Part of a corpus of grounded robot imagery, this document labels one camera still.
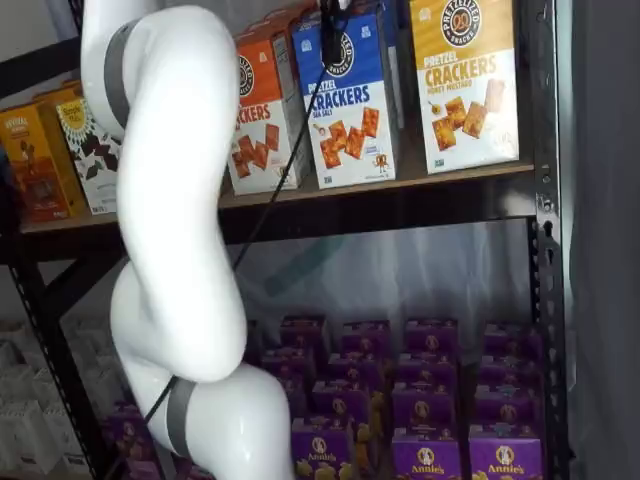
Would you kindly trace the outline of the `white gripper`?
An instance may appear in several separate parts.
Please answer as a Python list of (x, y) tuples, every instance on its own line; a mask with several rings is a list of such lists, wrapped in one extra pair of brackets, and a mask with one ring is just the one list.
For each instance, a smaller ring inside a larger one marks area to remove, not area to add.
[(321, 47), (324, 63), (341, 60), (341, 37), (347, 23), (351, 0), (320, 0)]

